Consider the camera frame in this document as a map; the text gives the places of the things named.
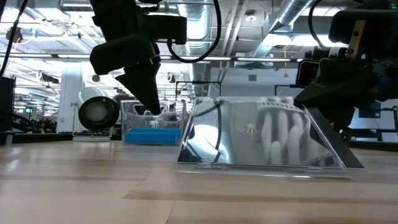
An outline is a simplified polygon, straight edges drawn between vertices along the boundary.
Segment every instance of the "ventilation duct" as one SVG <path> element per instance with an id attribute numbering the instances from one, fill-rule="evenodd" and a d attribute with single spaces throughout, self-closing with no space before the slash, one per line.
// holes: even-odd
<path id="1" fill-rule="evenodd" d="M 203 40 L 208 37 L 210 26 L 210 6 L 202 4 L 179 4 L 178 11 L 187 18 L 187 37 L 189 40 Z M 210 48 L 209 43 L 187 42 L 185 49 L 189 55 L 203 55 Z M 206 81 L 206 73 L 210 72 L 207 63 L 192 64 L 192 80 Z M 203 94 L 203 86 L 193 86 L 195 96 Z"/>
<path id="2" fill-rule="evenodd" d="M 268 46 L 266 37 L 270 31 L 282 29 L 285 32 L 291 32 L 293 23 L 303 13 L 303 11 L 311 4 L 313 0 L 284 0 L 280 5 L 280 10 L 267 16 L 262 28 L 264 40 L 259 44 L 252 53 L 252 57 L 266 57 L 271 51 L 272 46 Z"/>

